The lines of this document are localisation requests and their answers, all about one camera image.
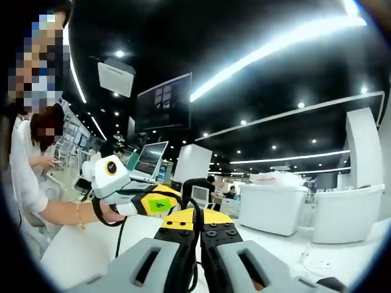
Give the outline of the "person's left hand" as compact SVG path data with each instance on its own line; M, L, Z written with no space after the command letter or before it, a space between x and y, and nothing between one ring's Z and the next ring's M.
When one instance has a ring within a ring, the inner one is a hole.
M110 225L121 225L125 219L125 216L113 211L111 207L103 201L100 201L100 209L102 218Z

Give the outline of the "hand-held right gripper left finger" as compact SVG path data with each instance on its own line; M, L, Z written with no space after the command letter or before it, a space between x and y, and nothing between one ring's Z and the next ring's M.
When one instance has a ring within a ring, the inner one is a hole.
M192 222L166 221L153 238L143 238L98 274L67 292L193 292L198 271L198 234Z

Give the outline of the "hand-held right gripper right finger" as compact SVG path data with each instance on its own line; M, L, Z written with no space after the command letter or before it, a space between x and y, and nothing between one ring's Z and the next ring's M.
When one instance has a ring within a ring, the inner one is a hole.
M291 276L289 267L254 241L244 241L233 220L203 209L201 264L210 292L345 292L334 277L316 282Z

